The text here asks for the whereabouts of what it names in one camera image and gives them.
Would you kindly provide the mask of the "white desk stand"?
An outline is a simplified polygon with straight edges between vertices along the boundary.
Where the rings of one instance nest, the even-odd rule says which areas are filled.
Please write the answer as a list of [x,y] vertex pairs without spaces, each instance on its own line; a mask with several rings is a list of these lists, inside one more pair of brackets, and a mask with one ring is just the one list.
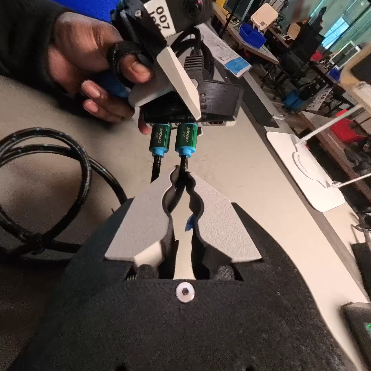
[[355,107],[333,118],[328,123],[320,126],[303,138],[298,138],[294,134],[281,132],[270,131],[266,134],[269,143],[274,148],[276,154],[279,156],[308,202],[315,210],[322,213],[345,203],[345,198],[340,191],[341,187],[370,177],[369,173],[344,183],[333,181],[306,146],[309,139],[330,128],[340,120],[356,113],[360,109],[367,109],[370,112],[371,87],[368,83],[358,83],[353,87],[350,93],[357,101]]

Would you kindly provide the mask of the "person's left hand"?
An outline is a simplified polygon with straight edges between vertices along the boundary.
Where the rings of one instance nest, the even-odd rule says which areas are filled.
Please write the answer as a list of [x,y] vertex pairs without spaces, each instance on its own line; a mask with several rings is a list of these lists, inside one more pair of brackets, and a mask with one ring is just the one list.
[[109,68],[109,48],[123,42],[118,30],[104,21],[64,12],[53,31],[47,62],[50,79],[72,97],[82,93],[82,107],[95,118],[114,124],[132,118],[133,107],[90,78]]

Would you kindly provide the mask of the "person's left forearm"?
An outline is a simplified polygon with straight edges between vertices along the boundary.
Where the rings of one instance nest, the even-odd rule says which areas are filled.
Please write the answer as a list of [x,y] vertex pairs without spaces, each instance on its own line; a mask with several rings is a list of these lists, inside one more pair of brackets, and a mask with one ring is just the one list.
[[53,1],[0,1],[0,74],[29,86],[53,86],[48,48],[57,18],[66,9]]

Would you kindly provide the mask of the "dark curved panel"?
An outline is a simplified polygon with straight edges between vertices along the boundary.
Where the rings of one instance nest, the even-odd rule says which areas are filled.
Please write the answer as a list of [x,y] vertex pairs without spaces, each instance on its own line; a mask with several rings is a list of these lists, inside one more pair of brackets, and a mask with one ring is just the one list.
[[350,90],[360,82],[371,82],[371,43],[357,53],[342,69],[340,82],[342,88]]

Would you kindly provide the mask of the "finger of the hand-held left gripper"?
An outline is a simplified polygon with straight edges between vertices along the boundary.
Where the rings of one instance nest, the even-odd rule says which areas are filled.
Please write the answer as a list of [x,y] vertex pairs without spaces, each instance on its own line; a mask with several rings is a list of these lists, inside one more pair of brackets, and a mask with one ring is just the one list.
[[152,68],[153,78],[131,89],[130,105],[142,109],[146,121],[199,121],[202,112],[197,87],[171,47],[156,56]]

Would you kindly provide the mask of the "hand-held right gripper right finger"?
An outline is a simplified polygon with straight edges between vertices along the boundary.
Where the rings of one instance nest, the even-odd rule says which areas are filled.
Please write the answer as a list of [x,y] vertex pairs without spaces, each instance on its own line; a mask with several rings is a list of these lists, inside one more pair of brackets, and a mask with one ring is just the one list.
[[188,173],[192,216],[186,231],[196,235],[202,264],[247,263],[262,258],[228,198],[195,173]]

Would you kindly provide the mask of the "printed paper sheets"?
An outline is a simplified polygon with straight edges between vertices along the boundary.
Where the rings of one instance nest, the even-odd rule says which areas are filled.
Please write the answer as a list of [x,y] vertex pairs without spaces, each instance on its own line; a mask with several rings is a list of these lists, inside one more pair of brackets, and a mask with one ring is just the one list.
[[242,77],[252,68],[251,64],[230,48],[230,46],[210,30],[206,24],[200,24],[197,28],[202,35],[204,44],[211,51],[212,56],[235,77]]

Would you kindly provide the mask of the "black hdmi switch box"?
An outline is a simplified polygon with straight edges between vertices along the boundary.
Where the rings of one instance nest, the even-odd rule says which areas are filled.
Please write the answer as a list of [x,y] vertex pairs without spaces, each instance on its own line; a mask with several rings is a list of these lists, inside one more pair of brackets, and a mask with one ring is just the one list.
[[226,126],[237,118],[243,90],[239,85],[216,80],[198,81],[201,118],[196,120],[178,93],[171,91],[145,104],[141,116],[147,124],[197,123],[203,126]]

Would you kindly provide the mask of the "blue bucket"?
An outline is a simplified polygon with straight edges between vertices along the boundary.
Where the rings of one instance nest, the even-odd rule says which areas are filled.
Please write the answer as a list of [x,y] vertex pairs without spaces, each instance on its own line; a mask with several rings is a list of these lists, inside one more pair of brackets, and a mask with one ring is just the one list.
[[299,113],[303,110],[309,96],[310,92],[308,90],[291,90],[282,99],[283,109],[286,112]]

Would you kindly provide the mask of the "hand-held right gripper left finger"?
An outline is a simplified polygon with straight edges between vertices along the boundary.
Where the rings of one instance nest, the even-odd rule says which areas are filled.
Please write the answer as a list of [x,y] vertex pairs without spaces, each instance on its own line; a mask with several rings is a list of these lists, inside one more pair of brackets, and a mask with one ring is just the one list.
[[173,187],[177,167],[166,170],[134,197],[123,218],[105,259],[132,262],[136,266],[159,266],[165,259],[165,239],[173,231],[165,210],[165,194]]

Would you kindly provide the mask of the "black office chair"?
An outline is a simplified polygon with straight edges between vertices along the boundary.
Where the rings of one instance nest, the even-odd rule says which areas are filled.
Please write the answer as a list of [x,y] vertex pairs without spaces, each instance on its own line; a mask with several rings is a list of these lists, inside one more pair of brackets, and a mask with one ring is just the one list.
[[283,83],[299,76],[299,72],[310,61],[312,55],[322,44],[324,37],[318,29],[305,24],[291,47],[280,59],[278,68],[280,73],[275,80],[275,88],[282,90]]

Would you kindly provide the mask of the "red box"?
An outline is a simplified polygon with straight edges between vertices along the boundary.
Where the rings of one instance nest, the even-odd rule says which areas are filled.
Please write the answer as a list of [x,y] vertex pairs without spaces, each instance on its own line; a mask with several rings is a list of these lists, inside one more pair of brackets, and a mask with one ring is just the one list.
[[352,143],[359,143],[367,137],[357,133],[352,127],[353,123],[353,120],[343,118],[342,120],[334,123],[330,127],[330,130],[343,144],[350,145]]

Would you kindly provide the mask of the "small blue bin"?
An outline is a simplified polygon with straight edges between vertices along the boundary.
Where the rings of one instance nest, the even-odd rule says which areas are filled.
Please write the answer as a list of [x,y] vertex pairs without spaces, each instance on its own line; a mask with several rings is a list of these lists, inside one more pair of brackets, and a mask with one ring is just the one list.
[[260,49],[266,43],[264,35],[248,23],[243,23],[240,26],[239,35],[245,43],[256,49]]

